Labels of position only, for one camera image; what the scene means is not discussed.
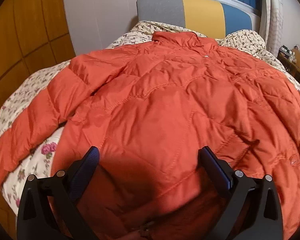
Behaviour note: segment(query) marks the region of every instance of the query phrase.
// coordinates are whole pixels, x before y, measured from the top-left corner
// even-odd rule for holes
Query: floral blanket
[[[108,49],[116,48],[126,44],[137,44],[151,41],[155,31],[166,32],[188,32],[191,30],[156,22],[139,22],[127,34],[118,38],[108,46]],[[272,67],[283,72],[287,78],[300,91],[300,84],[285,71],[282,64],[266,50],[264,40],[254,31],[242,30],[228,35],[224,39],[217,40],[220,46],[232,47],[244,51],[267,62]],[[42,69],[32,74],[12,94],[0,109],[0,136],[11,126],[16,117],[25,109],[32,99],[59,73],[60,70],[69,65],[70,61],[56,66]],[[28,175],[35,174],[38,178],[50,176],[51,164],[57,144],[59,143],[63,127],[57,129],[45,142],[39,145],[25,158],[18,168],[9,174],[2,185],[2,195],[8,202],[15,214],[18,213],[20,197]]]

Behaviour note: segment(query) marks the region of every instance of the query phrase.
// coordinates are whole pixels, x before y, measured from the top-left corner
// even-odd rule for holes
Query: curtain
[[[260,36],[265,40],[267,50],[277,57],[282,38],[282,0],[262,0]]]

